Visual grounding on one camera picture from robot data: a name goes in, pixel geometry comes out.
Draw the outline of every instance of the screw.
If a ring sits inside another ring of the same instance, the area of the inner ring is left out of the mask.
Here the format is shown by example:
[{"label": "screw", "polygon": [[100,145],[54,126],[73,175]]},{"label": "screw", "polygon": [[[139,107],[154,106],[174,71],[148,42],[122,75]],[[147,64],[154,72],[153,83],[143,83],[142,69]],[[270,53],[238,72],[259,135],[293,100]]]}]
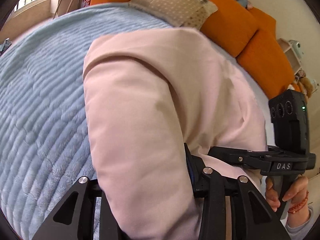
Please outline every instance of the screw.
[{"label": "screw", "polygon": [[78,181],[79,181],[79,183],[84,184],[84,183],[86,183],[88,181],[88,178],[87,177],[81,177]]},{"label": "screw", "polygon": [[249,179],[246,177],[246,176],[241,176],[239,178],[239,180],[242,182],[242,183],[247,183],[249,181]]},{"label": "screw", "polygon": [[205,174],[211,174],[211,173],[213,173],[213,170],[212,170],[210,167],[205,167],[205,168],[203,169],[203,172],[204,172]]}]

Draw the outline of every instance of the red bracelet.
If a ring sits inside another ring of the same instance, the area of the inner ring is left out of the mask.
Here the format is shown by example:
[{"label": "red bracelet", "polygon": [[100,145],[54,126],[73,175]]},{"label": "red bracelet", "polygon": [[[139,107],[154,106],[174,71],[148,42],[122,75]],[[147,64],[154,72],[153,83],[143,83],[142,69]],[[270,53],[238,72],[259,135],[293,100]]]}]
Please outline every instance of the red bracelet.
[{"label": "red bracelet", "polygon": [[308,202],[308,197],[309,197],[309,192],[307,191],[306,197],[299,203],[294,205],[293,207],[289,208],[288,213],[290,214],[295,214],[298,212],[300,209],[302,209]]}]

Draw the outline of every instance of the chair leg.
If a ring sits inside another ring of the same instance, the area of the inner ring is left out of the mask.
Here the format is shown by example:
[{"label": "chair leg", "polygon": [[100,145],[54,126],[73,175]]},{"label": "chair leg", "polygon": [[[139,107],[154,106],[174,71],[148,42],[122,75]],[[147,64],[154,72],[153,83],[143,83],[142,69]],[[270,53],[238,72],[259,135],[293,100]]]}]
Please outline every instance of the chair leg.
[{"label": "chair leg", "polygon": [[62,2],[62,0],[59,1],[57,9],[56,9],[56,12],[54,13],[54,17],[53,18],[55,18],[57,16],[61,2]]},{"label": "chair leg", "polygon": [[68,6],[68,9],[67,9],[67,12],[66,12],[66,13],[68,13],[68,12],[69,12],[69,10],[70,10],[70,8],[71,8],[71,5],[72,5],[73,1],[74,1],[74,0],[71,0],[71,2],[70,2],[70,4],[69,4],[69,6]]}]

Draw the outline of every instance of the human hand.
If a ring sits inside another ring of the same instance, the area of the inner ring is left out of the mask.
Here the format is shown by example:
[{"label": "human hand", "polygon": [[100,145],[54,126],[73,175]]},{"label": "human hand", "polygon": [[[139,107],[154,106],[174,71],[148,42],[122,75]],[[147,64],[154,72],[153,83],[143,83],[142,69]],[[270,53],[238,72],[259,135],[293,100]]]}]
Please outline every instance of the human hand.
[{"label": "human hand", "polygon": [[[273,189],[273,182],[271,178],[266,179],[266,200],[274,212],[280,207],[278,193]],[[290,207],[301,203],[307,195],[308,179],[307,177],[299,177],[292,183],[291,187],[282,198],[283,201],[291,199]]]}]

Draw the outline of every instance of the bed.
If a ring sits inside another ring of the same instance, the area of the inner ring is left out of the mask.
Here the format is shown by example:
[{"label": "bed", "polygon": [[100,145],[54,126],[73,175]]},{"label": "bed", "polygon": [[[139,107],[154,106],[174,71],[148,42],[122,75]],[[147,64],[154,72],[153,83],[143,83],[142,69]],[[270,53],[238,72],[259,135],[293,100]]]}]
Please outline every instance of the bed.
[{"label": "bed", "polygon": [[[89,46],[104,34],[150,28],[171,26],[127,3],[100,4],[40,27],[1,57],[0,206],[24,240],[77,178],[96,178],[82,81]],[[268,144],[274,145],[268,98],[233,57],[212,46],[244,73],[263,110]]]}]

